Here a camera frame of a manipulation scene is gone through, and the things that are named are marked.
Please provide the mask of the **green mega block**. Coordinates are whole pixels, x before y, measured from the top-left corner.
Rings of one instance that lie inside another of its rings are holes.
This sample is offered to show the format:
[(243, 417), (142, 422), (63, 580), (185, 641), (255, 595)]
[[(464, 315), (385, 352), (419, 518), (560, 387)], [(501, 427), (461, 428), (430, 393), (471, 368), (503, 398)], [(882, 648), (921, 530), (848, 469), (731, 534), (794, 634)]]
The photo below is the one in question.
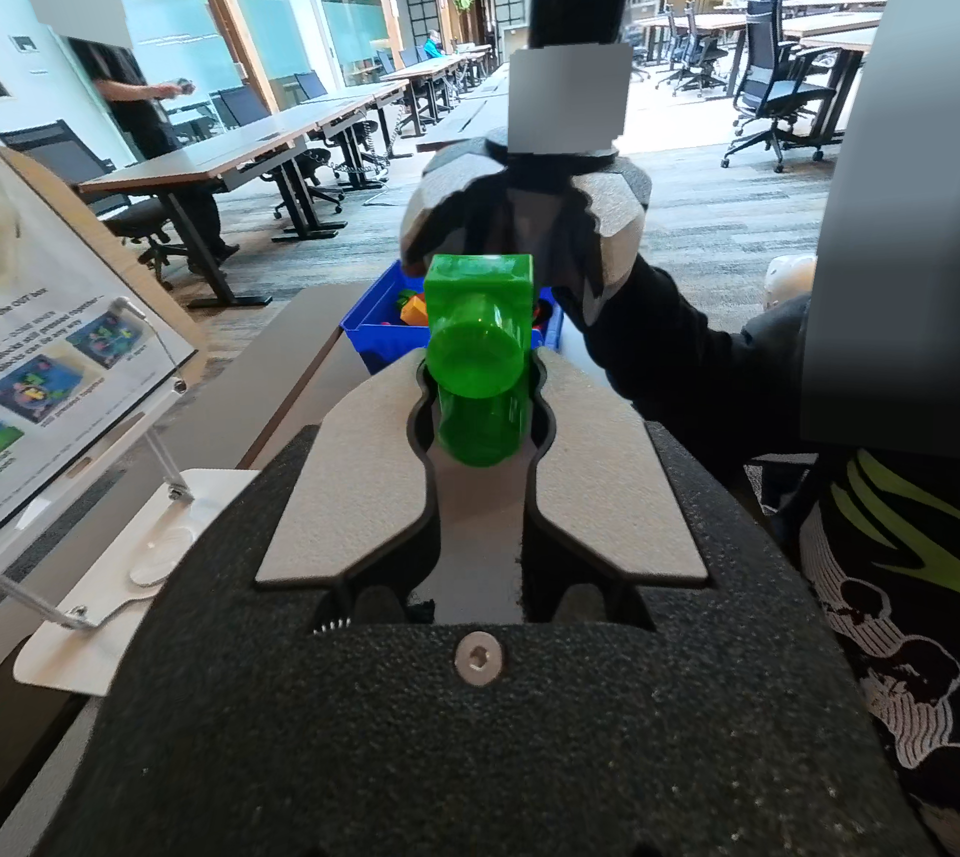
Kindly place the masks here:
[(439, 442), (465, 466), (497, 466), (520, 450), (528, 430), (533, 259), (437, 254), (424, 295)]

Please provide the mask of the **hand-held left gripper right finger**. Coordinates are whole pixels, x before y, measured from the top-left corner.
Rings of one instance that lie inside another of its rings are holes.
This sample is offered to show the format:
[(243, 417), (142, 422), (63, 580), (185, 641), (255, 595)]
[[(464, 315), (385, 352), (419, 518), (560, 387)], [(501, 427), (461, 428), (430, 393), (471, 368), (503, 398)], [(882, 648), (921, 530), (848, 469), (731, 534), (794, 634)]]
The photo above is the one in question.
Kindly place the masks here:
[(542, 442), (526, 510), (547, 537), (632, 585), (705, 587), (709, 571), (642, 417), (548, 348), (531, 360)]

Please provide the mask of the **blue plastic bin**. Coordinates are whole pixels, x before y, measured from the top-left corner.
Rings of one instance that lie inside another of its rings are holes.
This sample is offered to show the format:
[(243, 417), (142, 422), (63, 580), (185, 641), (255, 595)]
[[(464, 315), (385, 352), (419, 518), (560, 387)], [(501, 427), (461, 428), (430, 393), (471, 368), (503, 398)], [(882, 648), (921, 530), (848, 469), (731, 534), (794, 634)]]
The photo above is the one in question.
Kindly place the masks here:
[[(430, 340), (429, 327), (402, 324), (398, 301), (404, 292), (425, 293), (426, 276), (410, 276), (400, 261), (393, 262), (368, 288), (341, 326), (371, 374), (377, 374)], [(532, 349), (556, 350), (565, 314), (549, 287), (534, 283)]]

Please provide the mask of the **long dark table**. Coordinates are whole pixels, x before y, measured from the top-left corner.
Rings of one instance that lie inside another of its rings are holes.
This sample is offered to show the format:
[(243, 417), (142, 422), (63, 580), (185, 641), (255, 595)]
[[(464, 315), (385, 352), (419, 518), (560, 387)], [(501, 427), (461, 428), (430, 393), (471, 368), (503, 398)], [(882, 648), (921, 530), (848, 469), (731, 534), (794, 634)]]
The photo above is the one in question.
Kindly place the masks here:
[(509, 94), (474, 96), (461, 101), (439, 123), (426, 128), (415, 139), (420, 154), (435, 153), (446, 147), (480, 139), (496, 132), (500, 143), (506, 143), (509, 123)]
[(371, 103), (369, 95), (333, 96), (258, 119), (200, 143), (145, 162), (81, 182), (76, 191), (84, 199), (143, 193), (156, 196), (186, 247), (190, 260), (212, 295), (196, 298), (189, 310), (258, 308), (270, 296), (236, 294), (177, 199), (185, 185), (229, 193), (271, 171), (279, 170), (279, 189), (291, 213), (294, 235), (278, 236), (278, 243), (330, 239), (346, 222), (320, 223), (300, 173), (296, 157), (307, 149), (306, 136), (323, 131), (338, 136), (359, 121)]

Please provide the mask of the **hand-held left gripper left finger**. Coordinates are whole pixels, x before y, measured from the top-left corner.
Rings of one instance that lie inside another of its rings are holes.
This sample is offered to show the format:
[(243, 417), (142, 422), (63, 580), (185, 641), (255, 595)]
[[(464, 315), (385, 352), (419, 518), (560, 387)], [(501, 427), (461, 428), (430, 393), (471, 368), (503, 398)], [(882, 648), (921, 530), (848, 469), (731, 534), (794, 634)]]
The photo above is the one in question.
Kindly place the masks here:
[(256, 574), (261, 587), (416, 589), (441, 551), (436, 388), (417, 348), (330, 409)]

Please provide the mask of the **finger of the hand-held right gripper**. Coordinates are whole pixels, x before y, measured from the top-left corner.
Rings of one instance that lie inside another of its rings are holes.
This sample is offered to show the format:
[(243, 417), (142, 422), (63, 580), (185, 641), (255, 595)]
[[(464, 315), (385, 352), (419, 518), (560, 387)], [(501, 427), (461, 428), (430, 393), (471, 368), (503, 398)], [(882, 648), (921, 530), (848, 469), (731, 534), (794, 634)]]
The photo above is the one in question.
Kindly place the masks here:
[(612, 165), (578, 176), (584, 196), (582, 233), (582, 320), (601, 312), (630, 276), (640, 252), (652, 192), (649, 174), (636, 165)]
[(483, 177), (422, 180), (401, 224), (402, 266), (429, 266), (440, 254), (483, 253)]

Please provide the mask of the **person's printed top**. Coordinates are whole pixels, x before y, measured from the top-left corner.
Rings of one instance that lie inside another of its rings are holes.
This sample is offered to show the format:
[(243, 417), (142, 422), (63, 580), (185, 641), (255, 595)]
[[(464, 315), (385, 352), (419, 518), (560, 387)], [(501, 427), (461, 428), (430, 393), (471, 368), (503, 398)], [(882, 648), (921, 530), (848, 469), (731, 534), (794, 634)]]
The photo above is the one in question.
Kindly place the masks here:
[(774, 533), (837, 637), (902, 790), (958, 852), (958, 460), (825, 451)]

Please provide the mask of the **printed instruction sheet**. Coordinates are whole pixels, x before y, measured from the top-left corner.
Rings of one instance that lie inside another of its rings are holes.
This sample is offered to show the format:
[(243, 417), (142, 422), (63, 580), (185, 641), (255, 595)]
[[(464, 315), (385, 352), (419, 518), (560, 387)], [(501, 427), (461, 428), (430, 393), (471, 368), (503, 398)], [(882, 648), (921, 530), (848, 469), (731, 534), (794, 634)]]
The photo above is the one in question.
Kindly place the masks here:
[(193, 346), (2, 159), (1, 512), (21, 515)]

